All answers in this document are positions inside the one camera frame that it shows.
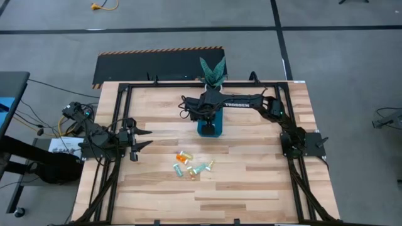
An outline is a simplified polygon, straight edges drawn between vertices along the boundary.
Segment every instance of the potted plant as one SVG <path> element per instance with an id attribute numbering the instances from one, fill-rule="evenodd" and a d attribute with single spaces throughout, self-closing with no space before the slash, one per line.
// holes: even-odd
<path id="1" fill-rule="evenodd" d="M 201 77 L 200 80 L 205 84 L 205 91 L 208 89 L 219 89 L 221 91 L 222 83 L 224 83 L 227 77 L 227 75 L 224 75 L 225 57 L 215 66 L 213 71 L 202 57 L 200 57 L 200 63 L 204 71 L 204 77 Z"/>
<path id="2" fill-rule="evenodd" d="M 226 76 L 224 75 L 225 70 L 225 57 L 215 66 L 214 71 L 212 71 L 207 62 L 200 57 L 201 67 L 204 71 L 204 77 L 200 78 L 200 80 L 205 84 L 205 91 L 208 90 L 218 90 L 222 91 L 222 83 L 224 83 Z M 214 127 L 213 134 L 204 133 L 203 128 L 208 126 L 207 121 L 198 120 L 197 131 L 203 137 L 219 137 L 222 134 L 222 126 L 223 126 L 223 108 L 217 110 L 215 112 L 214 119 L 211 122 Z"/>

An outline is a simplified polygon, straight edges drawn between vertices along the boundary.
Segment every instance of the blue vase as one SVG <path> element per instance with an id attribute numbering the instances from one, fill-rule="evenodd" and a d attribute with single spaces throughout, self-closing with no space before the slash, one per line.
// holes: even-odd
<path id="1" fill-rule="evenodd" d="M 218 110 L 215 113 L 215 119 L 212 121 L 212 125 L 215 127 L 214 133 L 212 135 L 202 133 L 202 126 L 207 124 L 207 122 L 204 120 L 198 120 L 197 132 L 200 136 L 203 137 L 219 137 L 222 134 L 223 121 L 224 121 L 224 109 L 221 108 L 221 110 Z"/>

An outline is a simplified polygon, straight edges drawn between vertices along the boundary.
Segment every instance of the orange and black striped edge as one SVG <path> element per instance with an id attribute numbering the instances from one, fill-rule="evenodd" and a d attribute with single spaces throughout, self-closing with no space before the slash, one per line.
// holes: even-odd
<path id="1" fill-rule="evenodd" d="M 133 51 L 109 51 L 102 52 L 99 56 L 117 55 L 117 54 L 132 54 L 132 53 L 156 53 L 165 51 L 185 51 L 185 50 L 223 50 L 223 46 L 206 46 L 206 47 L 188 47 L 188 48 L 166 48 L 157 50 L 133 50 Z M 101 89 L 103 84 L 93 84 L 93 89 Z"/>

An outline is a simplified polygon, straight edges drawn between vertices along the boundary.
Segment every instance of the butcher block tabletop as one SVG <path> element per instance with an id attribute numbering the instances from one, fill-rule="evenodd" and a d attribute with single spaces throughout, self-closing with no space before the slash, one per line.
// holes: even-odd
<path id="1" fill-rule="evenodd" d="M 306 83 L 288 84 L 297 126 L 313 132 L 317 125 Z M 119 82 L 105 82 L 102 86 L 95 118 L 102 126 L 112 122 L 118 85 Z M 222 93 L 262 91 L 262 87 L 224 87 Z M 204 89 L 188 87 L 133 88 L 129 117 L 137 120 L 138 128 L 153 132 L 136 136 L 137 140 L 154 142 L 141 150 L 138 162 L 130 161 L 128 155 L 122 159 L 112 223 L 153 223 L 155 219 L 161 223 L 233 223 L 235 218 L 240 218 L 241 223 L 297 223 L 288 163 L 281 150 L 280 126 L 253 109 L 226 107 L 222 135 L 200 137 L 197 123 L 182 119 L 177 106 L 182 95 L 198 98 L 202 92 Z M 275 96 L 274 88 L 268 88 L 264 95 Z M 119 119 L 125 99 L 123 94 Z M 191 180 L 186 167 L 179 163 L 184 172 L 179 178 L 173 165 L 178 163 L 175 156 L 180 151 L 194 155 L 188 165 L 214 160 L 212 171 L 203 171 Z M 339 218 L 326 165 L 316 157 L 306 157 L 305 163 L 311 191 L 329 214 Z M 94 159 L 85 162 L 72 220 L 88 207 L 96 167 Z M 300 193 L 304 217 L 308 218 L 306 199 Z M 106 218 L 109 194 L 104 200 L 101 220 Z"/>

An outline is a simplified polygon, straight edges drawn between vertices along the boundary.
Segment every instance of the yellow cable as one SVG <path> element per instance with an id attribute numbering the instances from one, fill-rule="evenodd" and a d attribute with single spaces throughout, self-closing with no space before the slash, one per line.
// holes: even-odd
<path id="1" fill-rule="evenodd" d="M 71 131 L 74 130 L 74 127 L 73 127 L 73 128 L 71 128 L 69 131 L 66 131 L 65 133 L 62 134 L 61 123 L 62 123 L 62 121 L 63 121 L 64 118 L 65 118 L 65 117 L 62 116 L 62 118 L 61 118 L 61 119 L 58 121 L 58 123 L 57 123 L 58 134 L 59 134 L 60 136 L 65 136 L 65 135 L 67 135 L 69 132 L 71 132 Z"/>
<path id="2" fill-rule="evenodd" d="M 38 132 L 38 130 L 37 129 L 35 129 L 35 128 L 33 128 L 33 127 L 31 127 L 30 125 L 28 125 L 27 123 L 25 123 L 25 122 L 23 122 L 23 121 L 21 121 L 20 119 L 18 119 L 17 117 L 13 117 L 15 120 L 17 120 L 18 122 L 20 122 L 20 123 L 22 123 L 24 126 L 26 126 L 26 127 L 28 127 L 28 128 L 30 128 L 30 129 L 32 129 L 33 131 L 35 131 L 35 132 Z M 46 134 L 46 133 L 43 133 L 44 135 L 46 135 L 46 136 L 53 136 L 53 137 L 55 137 L 55 135 L 53 135 L 53 134 Z"/>
<path id="3" fill-rule="evenodd" d="M 114 6 L 113 8 L 104 8 L 104 7 L 102 7 L 102 6 L 97 5 L 96 3 L 92 3 L 92 4 L 90 5 L 90 8 L 91 8 L 92 10 L 103 9 L 103 10 L 112 11 L 112 10 L 117 9 L 117 7 L 119 7 L 119 0 L 116 0 L 116 6 Z"/>

